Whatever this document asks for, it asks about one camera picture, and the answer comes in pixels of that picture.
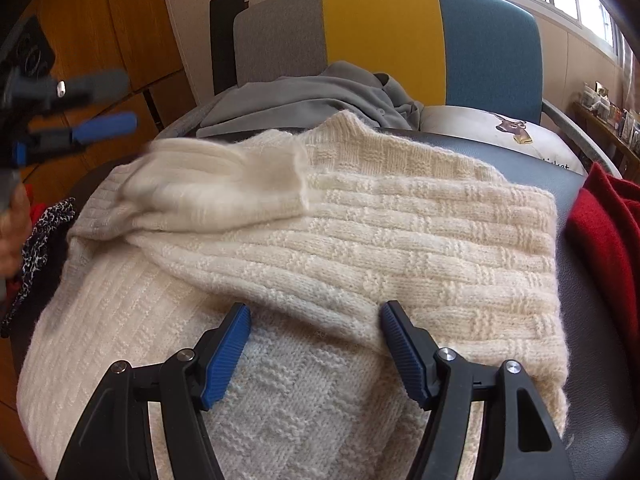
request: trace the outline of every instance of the red fabric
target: red fabric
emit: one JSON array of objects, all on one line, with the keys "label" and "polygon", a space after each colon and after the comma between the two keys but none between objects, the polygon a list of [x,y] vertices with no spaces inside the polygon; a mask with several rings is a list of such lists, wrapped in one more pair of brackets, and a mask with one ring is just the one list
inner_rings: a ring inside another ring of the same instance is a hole
[{"label": "red fabric", "polygon": [[[33,203],[33,188],[31,184],[25,184],[24,189],[27,192],[27,197],[31,204],[31,208],[29,209],[29,216],[31,218],[31,226],[35,225],[38,219],[42,216],[47,206],[43,203]],[[14,298],[20,291],[20,287],[22,286],[22,279],[20,277],[11,278],[6,280],[6,304],[11,305],[14,302]]]},{"label": "red fabric", "polygon": [[594,164],[565,234],[611,309],[630,364],[640,373],[640,186]]}]

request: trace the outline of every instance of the black and white fabric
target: black and white fabric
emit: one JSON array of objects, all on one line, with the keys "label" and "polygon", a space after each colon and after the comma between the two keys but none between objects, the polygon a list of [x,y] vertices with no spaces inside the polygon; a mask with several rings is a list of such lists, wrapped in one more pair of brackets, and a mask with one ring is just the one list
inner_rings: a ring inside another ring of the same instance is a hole
[{"label": "black and white fabric", "polygon": [[34,224],[31,236],[22,247],[22,285],[2,320],[0,336],[8,336],[11,320],[30,294],[34,277],[47,265],[49,239],[61,228],[68,227],[75,217],[74,199],[67,198],[45,209]]}]

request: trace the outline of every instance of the hand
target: hand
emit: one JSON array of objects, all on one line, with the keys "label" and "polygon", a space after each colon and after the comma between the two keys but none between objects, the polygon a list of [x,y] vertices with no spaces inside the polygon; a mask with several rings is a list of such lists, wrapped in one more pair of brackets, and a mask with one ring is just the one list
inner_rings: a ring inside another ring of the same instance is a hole
[{"label": "hand", "polygon": [[22,246],[31,234],[29,198],[22,184],[11,196],[9,209],[0,215],[0,276],[11,278],[22,265]]}]

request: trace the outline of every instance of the blue handle grip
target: blue handle grip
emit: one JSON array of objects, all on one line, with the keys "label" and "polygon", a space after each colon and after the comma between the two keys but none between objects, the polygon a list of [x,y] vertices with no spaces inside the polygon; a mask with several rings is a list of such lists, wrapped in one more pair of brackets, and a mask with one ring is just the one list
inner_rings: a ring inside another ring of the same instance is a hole
[{"label": "blue handle grip", "polygon": [[91,144],[99,140],[131,134],[137,127],[138,118],[135,113],[123,112],[85,121],[73,128],[72,137],[80,144]]}]

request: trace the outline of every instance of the white knitted sweater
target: white knitted sweater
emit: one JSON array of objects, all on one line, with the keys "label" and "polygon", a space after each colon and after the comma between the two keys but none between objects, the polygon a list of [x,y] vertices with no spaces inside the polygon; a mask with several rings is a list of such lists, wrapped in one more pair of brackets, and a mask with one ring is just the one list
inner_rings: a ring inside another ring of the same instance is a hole
[{"label": "white knitted sweater", "polygon": [[[344,112],[297,137],[268,132],[227,156],[219,148],[209,169],[194,146],[165,181],[166,154],[113,170],[70,232],[18,385],[49,478],[110,363],[162,362],[217,326],[233,300],[251,307],[252,333],[225,399],[204,414],[227,480],[404,478],[426,414],[385,351],[378,308],[391,299],[468,360],[521,361],[563,430],[548,192]],[[275,153],[277,165],[261,161]],[[274,206],[283,196],[284,211]],[[247,197],[258,206],[243,206]],[[249,221],[261,223],[233,228]],[[150,421],[159,477],[171,478],[155,405]],[[480,421],[473,410],[459,478],[471,478]]]}]

